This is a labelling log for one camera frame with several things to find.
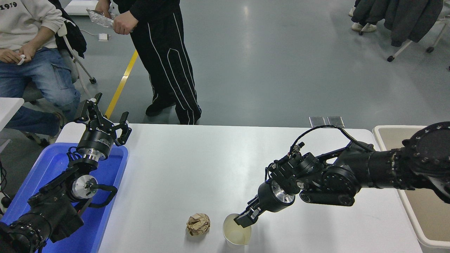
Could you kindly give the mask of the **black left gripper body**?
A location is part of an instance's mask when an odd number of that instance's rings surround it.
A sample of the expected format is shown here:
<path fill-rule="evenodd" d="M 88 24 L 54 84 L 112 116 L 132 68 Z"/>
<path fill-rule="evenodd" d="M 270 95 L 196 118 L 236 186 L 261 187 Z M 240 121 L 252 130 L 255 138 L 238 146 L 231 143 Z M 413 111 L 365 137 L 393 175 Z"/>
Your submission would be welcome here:
<path fill-rule="evenodd" d="M 96 150 L 102 155 L 109 155 L 114 144 L 114 139 L 116 138 L 114 136 L 115 133 L 112 135 L 113 126 L 113 124 L 94 127 L 86 125 L 86 130 L 77 146 L 77 152 L 79 154 L 86 154 L 88 153 L 87 150 L 90 149 Z"/>

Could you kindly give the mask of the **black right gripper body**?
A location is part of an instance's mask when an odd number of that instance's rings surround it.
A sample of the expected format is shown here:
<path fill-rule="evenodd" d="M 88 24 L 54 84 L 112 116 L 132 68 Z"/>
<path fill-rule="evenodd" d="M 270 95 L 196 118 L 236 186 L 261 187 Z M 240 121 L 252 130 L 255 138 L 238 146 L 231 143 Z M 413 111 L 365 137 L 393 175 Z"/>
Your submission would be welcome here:
<path fill-rule="evenodd" d="M 276 196 L 275 191 L 278 189 L 280 187 L 275 181 L 264 182 L 259 186 L 257 195 L 259 208 L 262 211 L 276 213 L 288 207 L 288 203 L 283 202 Z"/>

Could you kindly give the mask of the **person's left hand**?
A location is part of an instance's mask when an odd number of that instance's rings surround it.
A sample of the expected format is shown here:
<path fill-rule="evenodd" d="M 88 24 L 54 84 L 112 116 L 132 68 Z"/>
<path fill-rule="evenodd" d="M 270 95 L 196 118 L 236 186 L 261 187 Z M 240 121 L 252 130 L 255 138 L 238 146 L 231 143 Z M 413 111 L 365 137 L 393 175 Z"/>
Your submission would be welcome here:
<path fill-rule="evenodd" d="M 25 56 L 25 61 L 26 62 L 30 62 L 32 61 L 32 59 L 34 58 L 35 54 L 36 54 L 37 48 L 35 45 L 32 45 L 31 43 L 27 43 L 26 45 L 23 45 L 18 53 L 20 55 L 24 55 Z"/>
<path fill-rule="evenodd" d="M 134 30 L 138 22 L 138 19 L 130 11 L 126 11 L 114 18 L 113 30 L 117 34 L 128 35 Z"/>

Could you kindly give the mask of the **person's right hand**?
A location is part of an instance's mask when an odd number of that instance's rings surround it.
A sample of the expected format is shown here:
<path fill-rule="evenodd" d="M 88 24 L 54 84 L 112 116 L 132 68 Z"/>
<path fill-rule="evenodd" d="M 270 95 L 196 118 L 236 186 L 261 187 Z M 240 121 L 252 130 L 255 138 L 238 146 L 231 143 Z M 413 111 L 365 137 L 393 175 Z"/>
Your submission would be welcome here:
<path fill-rule="evenodd" d="M 111 18 L 111 15 L 109 13 L 110 5 L 111 5 L 110 0 L 98 0 L 95 7 L 95 11 L 103 13 L 103 16 L 110 19 Z"/>
<path fill-rule="evenodd" d="M 23 58 L 16 51 L 8 48 L 0 49 L 0 61 L 6 64 L 18 64 Z"/>

